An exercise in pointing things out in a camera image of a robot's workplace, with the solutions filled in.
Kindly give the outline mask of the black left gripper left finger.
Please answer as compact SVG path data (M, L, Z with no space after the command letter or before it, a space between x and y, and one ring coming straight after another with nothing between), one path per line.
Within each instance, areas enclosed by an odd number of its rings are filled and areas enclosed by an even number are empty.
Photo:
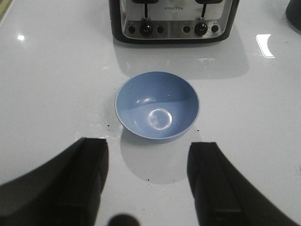
M105 139L81 138L0 187L3 226L93 226L109 166Z

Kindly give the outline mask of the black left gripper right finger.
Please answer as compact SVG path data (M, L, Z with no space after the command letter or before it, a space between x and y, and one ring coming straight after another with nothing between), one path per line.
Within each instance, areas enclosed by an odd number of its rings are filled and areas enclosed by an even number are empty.
M215 142L190 145L187 175L201 226L295 226L255 188Z

